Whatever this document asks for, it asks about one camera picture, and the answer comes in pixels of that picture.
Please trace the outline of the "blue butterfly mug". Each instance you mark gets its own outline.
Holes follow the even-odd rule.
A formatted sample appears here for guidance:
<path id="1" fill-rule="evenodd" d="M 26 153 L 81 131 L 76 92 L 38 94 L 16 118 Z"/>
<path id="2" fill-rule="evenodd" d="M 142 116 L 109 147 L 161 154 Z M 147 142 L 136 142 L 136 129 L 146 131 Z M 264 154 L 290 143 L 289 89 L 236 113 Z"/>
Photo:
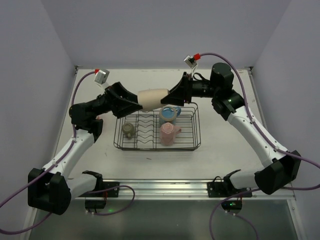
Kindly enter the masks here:
<path id="1" fill-rule="evenodd" d="M 164 106 L 159 111 L 159 125 L 165 123 L 176 124 L 177 117 L 181 114 L 181 107 L 179 106 Z"/>

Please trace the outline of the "beige tumbler cup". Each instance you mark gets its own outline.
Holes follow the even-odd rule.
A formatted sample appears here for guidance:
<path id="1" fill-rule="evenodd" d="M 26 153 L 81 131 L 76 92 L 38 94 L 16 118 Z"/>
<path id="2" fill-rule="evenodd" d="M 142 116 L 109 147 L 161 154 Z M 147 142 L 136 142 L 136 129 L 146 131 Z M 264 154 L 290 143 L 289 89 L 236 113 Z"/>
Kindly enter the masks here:
<path id="1" fill-rule="evenodd" d="M 165 88 L 142 90 L 137 93 L 137 100 L 142 105 L 143 112 L 150 112 L 164 107 L 166 104 L 161 100 L 169 94 Z"/>

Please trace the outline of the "pink faceted mug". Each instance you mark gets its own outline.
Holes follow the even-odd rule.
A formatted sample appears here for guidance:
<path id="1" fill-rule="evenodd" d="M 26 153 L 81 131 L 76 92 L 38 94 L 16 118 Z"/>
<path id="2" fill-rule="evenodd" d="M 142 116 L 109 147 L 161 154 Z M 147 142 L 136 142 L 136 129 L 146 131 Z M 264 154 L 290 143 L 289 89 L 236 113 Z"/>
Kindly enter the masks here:
<path id="1" fill-rule="evenodd" d="M 177 135 L 181 132 L 181 127 L 170 122 L 162 124 L 159 132 L 160 143 L 164 146 L 172 146 L 176 141 Z"/>

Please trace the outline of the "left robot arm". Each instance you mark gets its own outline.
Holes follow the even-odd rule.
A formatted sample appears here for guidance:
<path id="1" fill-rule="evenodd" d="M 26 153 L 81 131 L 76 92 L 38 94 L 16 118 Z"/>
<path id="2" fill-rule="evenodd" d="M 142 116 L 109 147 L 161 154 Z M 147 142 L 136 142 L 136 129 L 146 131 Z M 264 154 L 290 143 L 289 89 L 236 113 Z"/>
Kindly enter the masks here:
<path id="1" fill-rule="evenodd" d="M 98 116 L 112 112 L 118 119 L 143 107 L 138 96 L 127 91 L 120 82 L 107 87 L 95 99 L 72 104 L 69 116 L 73 135 L 62 150 L 41 169 L 28 174 L 27 203 L 30 207 L 62 215 L 72 200 L 82 195 L 105 197 L 103 176 L 86 170 L 79 177 L 69 179 L 73 168 L 83 154 L 98 140 L 103 131 Z"/>

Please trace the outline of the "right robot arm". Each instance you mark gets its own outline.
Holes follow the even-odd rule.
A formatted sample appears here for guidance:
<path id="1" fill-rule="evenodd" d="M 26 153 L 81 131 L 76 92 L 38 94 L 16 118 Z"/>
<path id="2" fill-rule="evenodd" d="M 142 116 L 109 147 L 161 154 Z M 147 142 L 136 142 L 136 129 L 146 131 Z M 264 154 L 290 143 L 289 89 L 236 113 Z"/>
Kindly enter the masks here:
<path id="1" fill-rule="evenodd" d="M 233 90 L 233 79 L 231 67 L 226 63 L 214 64 L 208 80 L 194 80 L 184 72 L 179 83 L 161 99 L 161 103 L 182 107 L 193 97 L 210 98 L 216 113 L 238 130 L 262 164 L 259 170 L 234 170 L 222 181 L 213 183 L 212 189 L 226 197 L 247 188 L 259 188 L 271 195 L 296 178 L 301 161 L 292 157 L 292 153 L 282 145 L 271 146 L 277 141 L 252 112 L 246 110 L 244 98 Z"/>

